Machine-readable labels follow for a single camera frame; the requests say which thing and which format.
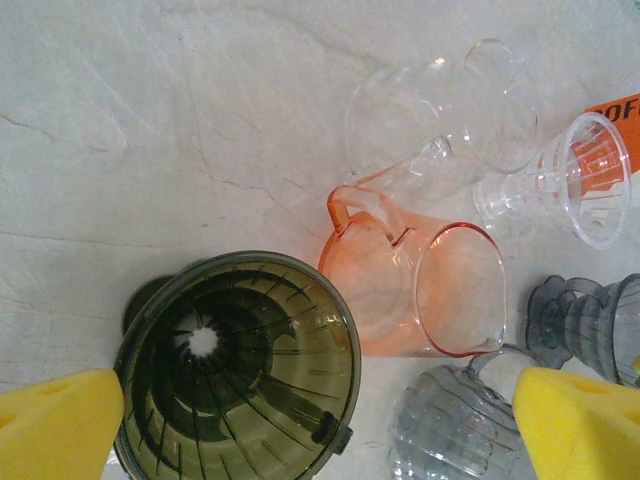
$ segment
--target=marble countertop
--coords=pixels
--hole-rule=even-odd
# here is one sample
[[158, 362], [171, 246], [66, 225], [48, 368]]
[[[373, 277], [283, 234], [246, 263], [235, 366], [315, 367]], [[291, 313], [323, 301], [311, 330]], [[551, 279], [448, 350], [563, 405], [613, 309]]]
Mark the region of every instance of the marble countertop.
[[[500, 38], [538, 82], [547, 138], [586, 107], [640, 91], [633, 0], [9, 0], [1, 10], [0, 391], [111, 366], [131, 292], [193, 260], [265, 249], [316, 265], [331, 231], [326, 196], [359, 173], [346, 105], [380, 67]], [[544, 228], [506, 248], [510, 335], [535, 282], [622, 278], [640, 268], [638, 239], [634, 210], [607, 251]], [[395, 399], [437, 362], [365, 358], [355, 436], [317, 478], [389, 478]], [[125, 477], [110, 463], [103, 478]]]

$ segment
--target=orange label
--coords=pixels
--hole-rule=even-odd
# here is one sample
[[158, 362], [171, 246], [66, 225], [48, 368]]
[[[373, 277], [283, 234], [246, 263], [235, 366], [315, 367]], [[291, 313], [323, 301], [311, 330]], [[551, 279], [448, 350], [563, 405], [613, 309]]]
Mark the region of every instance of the orange label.
[[[613, 102], [596, 105], [587, 108], [586, 112], [598, 112], [606, 116], [616, 126], [629, 151], [629, 162], [631, 173], [640, 170], [640, 93], [630, 97], [621, 98]], [[587, 144], [574, 144], [573, 150], [579, 159], [580, 167], [588, 174], [583, 177], [583, 192], [590, 190], [606, 191], [613, 183], [622, 179], [622, 169], [620, 167], [604, 172], [603, 153], [614, 153], [615, 144], [612, 138], [607, 138], [606, 134], [600, 141]]]

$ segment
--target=pitcher handle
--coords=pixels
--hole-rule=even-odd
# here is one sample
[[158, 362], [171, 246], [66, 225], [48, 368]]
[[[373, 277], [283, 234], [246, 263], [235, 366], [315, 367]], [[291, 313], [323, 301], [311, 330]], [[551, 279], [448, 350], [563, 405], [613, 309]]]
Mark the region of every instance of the pitcher handle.
[[338, 235], [342, 235], [352, 221], [349, 208], [367, 212], [375, 218], [392, 245], [398, 244], [407, 231], [402, 215], [391, 199], [376, 190], [342, 185], [329, 194], [327, 208]]

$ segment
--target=yellow sponge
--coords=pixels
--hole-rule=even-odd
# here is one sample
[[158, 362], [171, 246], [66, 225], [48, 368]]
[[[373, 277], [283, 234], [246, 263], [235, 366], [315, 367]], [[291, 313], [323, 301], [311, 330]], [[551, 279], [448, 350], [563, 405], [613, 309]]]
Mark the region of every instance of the yellow sponge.
[[640, 390], [529, 368], [513, 408], [539, 480], [640, 479]]
[[106, 369], [0, 395], [0, 479], [99, 479], [123, 410]]

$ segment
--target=dark green coffee dripper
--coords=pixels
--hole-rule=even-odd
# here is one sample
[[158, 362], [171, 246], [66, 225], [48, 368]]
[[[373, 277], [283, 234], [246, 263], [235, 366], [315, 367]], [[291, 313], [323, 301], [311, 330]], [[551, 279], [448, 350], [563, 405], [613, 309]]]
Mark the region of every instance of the dark green coffee dripper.
[[139, 289], [115, 369], [134, 479], [311, 478], [342, 453], [360, 349], [335, 288], [280, 254], [197, 262]]

